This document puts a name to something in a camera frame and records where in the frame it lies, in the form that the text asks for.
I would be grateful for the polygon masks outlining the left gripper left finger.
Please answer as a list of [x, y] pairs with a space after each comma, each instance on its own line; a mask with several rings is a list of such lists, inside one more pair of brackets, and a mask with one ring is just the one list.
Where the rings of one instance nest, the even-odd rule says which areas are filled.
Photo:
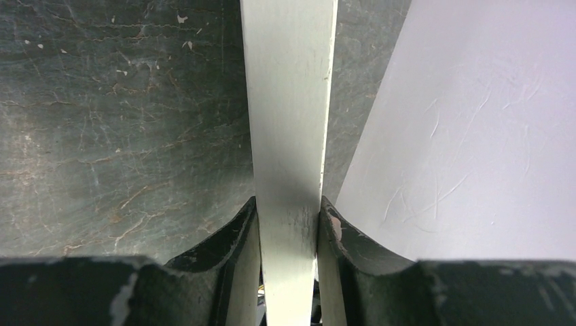
[[254, 325], [259, 286], [255, 198], [195, 247], [146, 256], [7, 257], [2, 325]]

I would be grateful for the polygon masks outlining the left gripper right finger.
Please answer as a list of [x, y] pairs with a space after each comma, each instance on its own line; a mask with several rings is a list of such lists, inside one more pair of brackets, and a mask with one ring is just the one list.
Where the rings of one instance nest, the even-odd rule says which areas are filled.
[[571, 261], [411, 261], [322, 198], [317, 259], [324, 325], [574, 325]]

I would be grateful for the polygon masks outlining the white picture frame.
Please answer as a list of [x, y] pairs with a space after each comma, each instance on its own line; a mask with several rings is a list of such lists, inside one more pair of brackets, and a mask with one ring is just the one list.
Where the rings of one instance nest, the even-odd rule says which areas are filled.
[[338, 4], [240, 5], [266, 321], [309, 325]]

